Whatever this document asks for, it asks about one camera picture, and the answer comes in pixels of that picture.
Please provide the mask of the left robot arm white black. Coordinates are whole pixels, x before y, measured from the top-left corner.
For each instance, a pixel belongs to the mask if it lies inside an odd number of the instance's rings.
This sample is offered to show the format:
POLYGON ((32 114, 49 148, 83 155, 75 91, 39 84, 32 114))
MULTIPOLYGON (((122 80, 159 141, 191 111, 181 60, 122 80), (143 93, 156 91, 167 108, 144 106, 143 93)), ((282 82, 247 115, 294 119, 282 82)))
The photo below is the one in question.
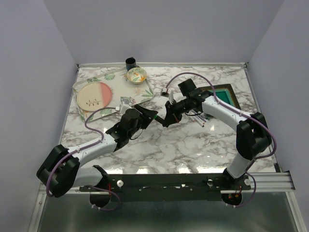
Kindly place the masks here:
POLYGON ((146 129, 157 114, 155 110, 135 105, 127 109, 120 121, 106 132, 89 127, 86 120, 85 127, 98 132, 100 137, 74 148, 55 146, 38 169, 36 176, 45 185, 47 196, 63 196, 80 179, 77 175, 83 165, 126 146, 131 137, 137 131, 146 129))

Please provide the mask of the green cap black highlighter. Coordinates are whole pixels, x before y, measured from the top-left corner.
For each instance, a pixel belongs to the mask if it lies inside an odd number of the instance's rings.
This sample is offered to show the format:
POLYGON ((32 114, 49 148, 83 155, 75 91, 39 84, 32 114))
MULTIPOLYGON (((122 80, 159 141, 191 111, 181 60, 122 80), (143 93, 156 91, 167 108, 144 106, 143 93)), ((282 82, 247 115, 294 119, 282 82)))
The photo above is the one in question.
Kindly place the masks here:
POLYGON ((165 125, 165 123, 166 123, 165 119, 163 119, 163 118, 161 118, 159 116, 156 116, 155 120, 157 122, 159 122, 160 124, 162 124, 162 125, 165 125))

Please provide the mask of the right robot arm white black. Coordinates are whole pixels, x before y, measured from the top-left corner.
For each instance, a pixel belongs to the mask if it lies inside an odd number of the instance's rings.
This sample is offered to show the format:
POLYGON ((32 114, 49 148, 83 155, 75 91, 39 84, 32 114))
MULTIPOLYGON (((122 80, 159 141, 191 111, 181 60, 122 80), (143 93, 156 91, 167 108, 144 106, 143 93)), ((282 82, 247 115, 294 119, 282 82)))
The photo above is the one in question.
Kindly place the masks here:
POLYGON ((260 112, 249 114, 226 104, 217 98, 214 91, 196 87, 192 79, 180 83, 179 89, 184 97, 180 101, 175 101, 172 93, 162 93, 169 98, 165 103, 166 116, 162 123, 163 127, 178 123, 183 114, 197 110, 233 129, 236 132, 237 154, 224 170, 222 184, 227 189, 234 189, 257 155, 264 152, 272 143, 265 117, 260 112))

